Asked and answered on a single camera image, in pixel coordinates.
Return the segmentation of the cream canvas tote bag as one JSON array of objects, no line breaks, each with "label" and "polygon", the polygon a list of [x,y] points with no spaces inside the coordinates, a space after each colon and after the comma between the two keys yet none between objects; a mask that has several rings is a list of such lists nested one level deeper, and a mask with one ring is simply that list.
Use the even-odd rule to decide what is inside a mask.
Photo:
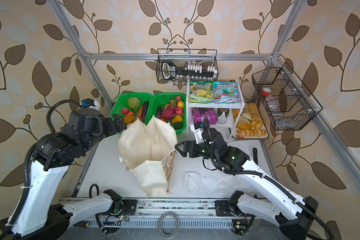
[{"label": "cream canvas tote bag", "polygon": [[172,193],[170,178],[177,143],[175,129],[154,116],[147,125],[136,120],[121,133],[120,162],[133,172],[147,198]]}]

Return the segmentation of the purple snack bag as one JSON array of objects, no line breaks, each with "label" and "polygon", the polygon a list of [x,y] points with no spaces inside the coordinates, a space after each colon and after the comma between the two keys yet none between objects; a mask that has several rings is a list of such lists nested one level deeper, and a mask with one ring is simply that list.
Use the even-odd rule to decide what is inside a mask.
[{"label": "purple snack bag", "polygon": [[216,111],[212,108],[192,108],[193,123],[203,123],[204,119],[208,119],[210,125],[217,123]]}]

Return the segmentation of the green white drink can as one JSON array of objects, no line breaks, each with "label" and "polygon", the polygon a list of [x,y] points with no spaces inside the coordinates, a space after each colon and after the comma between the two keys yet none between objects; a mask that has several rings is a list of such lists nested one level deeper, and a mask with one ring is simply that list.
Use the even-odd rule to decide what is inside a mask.
[{"label": "green white drink can", "polygon": [[229,109],[218,108],[218,110],[217,110],[217,124],[220,124],[220,125],[225,124],[227,122],[227,120],[228,120],[229,112],[230,112]]}]

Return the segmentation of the teal red snack bag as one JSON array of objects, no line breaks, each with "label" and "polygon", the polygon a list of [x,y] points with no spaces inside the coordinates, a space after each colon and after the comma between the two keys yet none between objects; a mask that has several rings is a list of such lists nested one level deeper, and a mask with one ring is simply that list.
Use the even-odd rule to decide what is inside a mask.
[{"label": "teal red snack bag", "polygon": [[236,82],[214,82],[213,89],[215,104],[236,104],[241,102],[239,85]]}]

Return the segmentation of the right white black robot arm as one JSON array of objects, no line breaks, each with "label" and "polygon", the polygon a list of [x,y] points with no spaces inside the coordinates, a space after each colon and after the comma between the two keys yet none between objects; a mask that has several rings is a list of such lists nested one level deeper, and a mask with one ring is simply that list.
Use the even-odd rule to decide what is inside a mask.
[{"label": "right white black robot arm", "polygon": [[197,123],[194,141],[184,141],[175,146],[183,156],[211,160],[215,171],[238,177],[254,187],[266,200],[250,197],[236,190],[228,200],[232,215],[252,215],[277,226],[290,240],[317,239],[309,233],[312,223],[317,222],[328,235],[329,240],[335,235],[317,215],[318,202],[312,197],[302,197],[285,188],[273,177],[263,171],[243,150],[227,143],[222,134],[211,128],[209,120]]}]

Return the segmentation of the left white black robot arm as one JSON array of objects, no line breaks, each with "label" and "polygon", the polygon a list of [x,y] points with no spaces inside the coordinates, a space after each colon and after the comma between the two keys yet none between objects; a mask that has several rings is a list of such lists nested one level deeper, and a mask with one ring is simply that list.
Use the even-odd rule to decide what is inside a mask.
[{"label": "left white black robot arm", "polygon": [[46,120],[51,133],[33,144],[26,154],[23,192],[13,214],[0,221],[0,239],[11,235],[14,240],[56,240],[69,227],[108,212],[121,201],[119,194],[105,190],[78,204],[52,204],[74,160],[84,157],[104,138],[126,128],[123,117],[117,114],[104,117],[92,99],[85,99],[78,106],[59,132],[51,122],[55,107],[50,107]]}]

